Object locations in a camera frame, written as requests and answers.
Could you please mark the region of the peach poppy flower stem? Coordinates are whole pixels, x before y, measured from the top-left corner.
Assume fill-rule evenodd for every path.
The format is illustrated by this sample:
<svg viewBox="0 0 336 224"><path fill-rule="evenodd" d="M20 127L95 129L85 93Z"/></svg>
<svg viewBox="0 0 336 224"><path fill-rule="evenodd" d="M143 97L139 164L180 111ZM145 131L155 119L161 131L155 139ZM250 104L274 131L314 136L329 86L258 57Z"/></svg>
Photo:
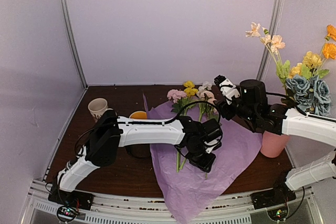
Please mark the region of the peach poppy flower stem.
<svg viewBox="0 0 336 224"><path fill-rule="evenodd" d="M280 49L286 46L286 43L282 41L282 36L271 35L269 30L262 27L260 23L251 22L250 30L245 31L245 37L256 37L265 46L276 65L276 75L284 87L289 78L290 61L284 61L280 54Z"/></svg>

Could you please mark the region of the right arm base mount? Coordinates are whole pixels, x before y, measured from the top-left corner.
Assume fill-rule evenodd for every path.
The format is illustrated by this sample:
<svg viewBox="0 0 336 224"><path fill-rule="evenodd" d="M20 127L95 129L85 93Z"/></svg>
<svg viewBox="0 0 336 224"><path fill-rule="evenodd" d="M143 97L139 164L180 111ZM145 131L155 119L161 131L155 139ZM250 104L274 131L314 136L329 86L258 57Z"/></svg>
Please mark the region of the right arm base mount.
<svg viewBox="0 0 336 224"><path fill-rule="evenodd" d="M265 190L251 194L254 209L266 208L268 217L275 222L285 221L290 214L289 202L296 199L293 192L283 193L279 190Z"/></svg>

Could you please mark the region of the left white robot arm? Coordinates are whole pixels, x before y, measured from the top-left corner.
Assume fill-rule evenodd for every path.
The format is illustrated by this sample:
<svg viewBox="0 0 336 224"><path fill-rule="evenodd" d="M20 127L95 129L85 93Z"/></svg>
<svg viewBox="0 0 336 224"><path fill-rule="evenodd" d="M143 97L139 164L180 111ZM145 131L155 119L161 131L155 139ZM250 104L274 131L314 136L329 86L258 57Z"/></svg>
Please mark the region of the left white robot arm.
<svg viewBox="0 0 336 224"><path fill-rule="evenodd" d="M84 133L83 146L75 148L69 161L53 181L51 191L64 205L71 205L75 188L94 170L113 164L120 147L137 144L169 144L203 172L210 172L216 158L213 150L221 146L223 131L218 120L204 123L177 114L171 119L139 120L116 115L108 109L95 126Z"/></svg>

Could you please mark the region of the pale yellow rose stem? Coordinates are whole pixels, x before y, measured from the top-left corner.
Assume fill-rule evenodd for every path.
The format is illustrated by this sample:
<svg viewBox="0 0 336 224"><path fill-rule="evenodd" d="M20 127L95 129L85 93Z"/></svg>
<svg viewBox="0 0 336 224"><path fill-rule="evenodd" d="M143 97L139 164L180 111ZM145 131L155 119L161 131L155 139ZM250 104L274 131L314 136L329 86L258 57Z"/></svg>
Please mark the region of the pale yellow rose stem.
<svg viewBox="0 0 336 224"><path fill-rule="evenodd" d="M304 56L302 62L297 63L295 67L292 67L288 78L292 79L294 76L299 75L307 80L312 77L318 76L320 79L327 76L330 72L329 69L323 69L325 59L319 54L315 54L312 51L308 51Z"/></svg>

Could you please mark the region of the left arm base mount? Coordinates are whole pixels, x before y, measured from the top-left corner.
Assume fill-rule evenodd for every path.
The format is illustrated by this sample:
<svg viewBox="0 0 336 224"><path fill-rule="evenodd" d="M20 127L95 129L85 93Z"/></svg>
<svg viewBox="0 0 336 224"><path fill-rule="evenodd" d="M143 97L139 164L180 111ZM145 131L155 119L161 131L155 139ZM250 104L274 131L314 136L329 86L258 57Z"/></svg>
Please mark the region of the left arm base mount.
<svg viewBox="0 0 336 224"><path fill-rule="evenodd" d="M48 200L59 204L56 210L57 218L62 222L70 222L81 215L80 210L90 210L93 194L73 191L72 193L56 191L49 194Z"/></svg>

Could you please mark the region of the orange flower stem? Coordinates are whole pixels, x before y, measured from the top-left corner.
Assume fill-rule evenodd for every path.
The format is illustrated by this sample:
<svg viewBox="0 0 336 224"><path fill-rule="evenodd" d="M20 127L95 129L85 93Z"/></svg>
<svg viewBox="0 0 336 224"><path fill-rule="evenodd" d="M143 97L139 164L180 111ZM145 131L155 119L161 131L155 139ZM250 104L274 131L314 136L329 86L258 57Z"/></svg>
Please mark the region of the orange flower stem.
<svg viewBox="0 0 336 224"><path fill-rule="evenodd" d="M320 50L319 54L313 54L313 74L312 76L326 76L327 71L323 69L323 65L327 60L335 60L335 27L333 25L327 25L327 34L325 36L325 42Z"/></svg>

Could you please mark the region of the pink carnation flower stem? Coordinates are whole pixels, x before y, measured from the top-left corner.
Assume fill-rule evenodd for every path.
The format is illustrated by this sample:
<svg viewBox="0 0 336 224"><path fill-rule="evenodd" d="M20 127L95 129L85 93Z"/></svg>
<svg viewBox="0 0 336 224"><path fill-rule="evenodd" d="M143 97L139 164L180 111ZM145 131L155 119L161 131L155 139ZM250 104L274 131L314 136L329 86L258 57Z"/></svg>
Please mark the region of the pink carnation flower stem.
<svg viewBox="0 0 336 224"><path fill-rule="evenodd" d="M172 89L167 93L167 99L172 102L172 113L178 113L184 106L187 94L184 91Z"/></svg>

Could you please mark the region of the peach pink rose stem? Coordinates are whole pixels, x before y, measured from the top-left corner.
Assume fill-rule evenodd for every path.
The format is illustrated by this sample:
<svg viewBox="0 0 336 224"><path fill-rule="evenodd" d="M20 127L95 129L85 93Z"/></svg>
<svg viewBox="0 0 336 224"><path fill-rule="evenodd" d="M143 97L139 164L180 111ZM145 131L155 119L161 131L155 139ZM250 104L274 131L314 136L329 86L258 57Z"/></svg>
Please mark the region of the peach pink rose stem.
<svg viewBox="0 0 336 224"><path fill-rule="evenodd" d="M204 103L199 104L199 117L198 120L201 121L203 116L207 119L218 118L217 109L214 108L215 105L215 96L209 90L201 90L197 93L197 96L200 101L204 101Z"/></svg>

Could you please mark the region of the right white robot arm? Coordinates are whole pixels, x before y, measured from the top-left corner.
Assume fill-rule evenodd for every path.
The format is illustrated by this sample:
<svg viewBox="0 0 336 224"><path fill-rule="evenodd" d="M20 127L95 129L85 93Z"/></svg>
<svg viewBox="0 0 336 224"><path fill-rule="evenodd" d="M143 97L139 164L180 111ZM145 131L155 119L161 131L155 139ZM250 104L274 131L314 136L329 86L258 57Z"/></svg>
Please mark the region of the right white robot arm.
<svg viewBox="0 0 336 224"><path fill-rule="evenodd" d="M238 116L245 119L251 123L252 131L299 136L335 147L335 119L301 112L282 104L270 105L267 98L224 97L215 104L223 118L231 120ZM288 171L283 184L269 192L269 199L279 204L289 196L289 190L294 191L331 177L335 177L335 150Z"/></svg>

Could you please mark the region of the purple tissue paper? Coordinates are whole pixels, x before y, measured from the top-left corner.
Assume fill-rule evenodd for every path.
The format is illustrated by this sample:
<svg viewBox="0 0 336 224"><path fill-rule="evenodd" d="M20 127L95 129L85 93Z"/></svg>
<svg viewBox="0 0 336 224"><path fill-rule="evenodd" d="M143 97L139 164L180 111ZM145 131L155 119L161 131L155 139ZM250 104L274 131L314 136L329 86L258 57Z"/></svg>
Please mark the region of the purple tissue paper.
<svg viewBox="0 0 336 224"><path fill-rule="evenodd" d="M170 144L151 144L152 164L165 204L178 223L190 223L248 168L262 146L262 135L234 121L221 120L222 146L215 150L209 173L186 163L176 170L177 150Z"/></svg>

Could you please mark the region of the blue hydrangea flower stem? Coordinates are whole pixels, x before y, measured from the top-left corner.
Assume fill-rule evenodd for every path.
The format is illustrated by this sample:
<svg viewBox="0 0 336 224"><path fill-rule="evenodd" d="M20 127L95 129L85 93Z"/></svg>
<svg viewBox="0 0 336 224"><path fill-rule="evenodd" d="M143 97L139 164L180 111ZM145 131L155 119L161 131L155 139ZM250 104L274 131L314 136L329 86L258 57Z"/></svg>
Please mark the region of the blue hydrangea flower stem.
<svg viewBox="0 0 336 224"><path fill-rule="evenodd" d="M299 75L288 78L285 83L286 99L284 102L295 104L303 112L319 116L329 116L331 93L329 86L318 76L307 80Z"/></svg>

